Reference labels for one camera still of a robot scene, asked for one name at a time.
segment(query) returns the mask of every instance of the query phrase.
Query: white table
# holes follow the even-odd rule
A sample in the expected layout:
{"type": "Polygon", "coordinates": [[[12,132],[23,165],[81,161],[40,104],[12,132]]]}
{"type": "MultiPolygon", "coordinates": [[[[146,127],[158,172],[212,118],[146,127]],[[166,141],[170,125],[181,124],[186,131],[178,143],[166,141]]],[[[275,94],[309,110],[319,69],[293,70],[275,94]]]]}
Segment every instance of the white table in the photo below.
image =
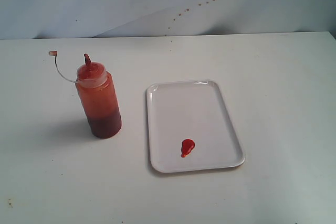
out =
{"type": "Polygon", "coordinates": [[[329,33],[2,40],[0,53],[0,223],[334,222],[329,33]],[[115,137],[90,134],[50,50],[67,76],[85,52],[112,73],[123,121],[115,137]],[[195,79],[218,83],[246,161],[227,171],[156,173],[144,92],[195,79]]]}

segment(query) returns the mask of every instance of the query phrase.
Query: white tray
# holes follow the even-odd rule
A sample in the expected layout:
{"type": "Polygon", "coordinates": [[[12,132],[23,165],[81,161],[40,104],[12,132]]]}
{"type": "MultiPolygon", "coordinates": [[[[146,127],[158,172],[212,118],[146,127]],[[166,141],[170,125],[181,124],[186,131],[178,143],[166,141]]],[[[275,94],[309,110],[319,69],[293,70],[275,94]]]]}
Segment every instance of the white tray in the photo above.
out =
{"type": "Polygon", "coordinates": [[[154,84],[146,91],[151,164],[159,172],[229,168],[245,153],[214,81],[154,84]],[[182,141],[195,148],[181,157],[182,141]]]}

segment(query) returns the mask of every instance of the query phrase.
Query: sauce drop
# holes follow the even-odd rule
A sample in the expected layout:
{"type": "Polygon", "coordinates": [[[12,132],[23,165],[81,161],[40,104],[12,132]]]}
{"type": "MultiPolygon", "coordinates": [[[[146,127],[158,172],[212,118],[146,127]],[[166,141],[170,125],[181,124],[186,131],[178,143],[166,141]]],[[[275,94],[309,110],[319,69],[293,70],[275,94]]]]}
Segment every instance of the sauce drop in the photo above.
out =
{"type": "Polygon", "coordinates": [[[191,139],[185,139],[182,141],[182,147],[181,147],[181,157],[185,157],[188,155],[193,148],[195,148],[195,142],[191,139]]]}

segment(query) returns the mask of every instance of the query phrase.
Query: condiment bottle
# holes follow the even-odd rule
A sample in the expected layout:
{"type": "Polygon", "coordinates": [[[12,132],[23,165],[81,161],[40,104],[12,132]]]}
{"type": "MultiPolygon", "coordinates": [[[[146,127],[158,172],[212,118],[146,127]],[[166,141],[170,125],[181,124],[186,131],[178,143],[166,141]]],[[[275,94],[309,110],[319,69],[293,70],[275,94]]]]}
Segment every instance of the condiment bottle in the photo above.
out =
{"type": "Polygon", "coordinates": [[[112,75],[104,65],[91,62],[84,54],[85,65],[77,70],[76,88],[92,133],[99,138],[116,135],[121,117],[112,75]]]}

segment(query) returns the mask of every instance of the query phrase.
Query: white backdrop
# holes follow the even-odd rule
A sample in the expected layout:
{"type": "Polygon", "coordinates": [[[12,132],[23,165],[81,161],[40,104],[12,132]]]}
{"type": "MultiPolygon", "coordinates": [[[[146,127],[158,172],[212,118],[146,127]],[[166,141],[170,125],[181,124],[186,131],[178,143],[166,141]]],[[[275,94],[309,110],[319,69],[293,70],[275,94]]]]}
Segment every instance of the white backdrop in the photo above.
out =
{"type": "Polygon", "coordinates": [[[336,0],[0,0],[0,7],[0,39],[336,30],[336,0]]]}

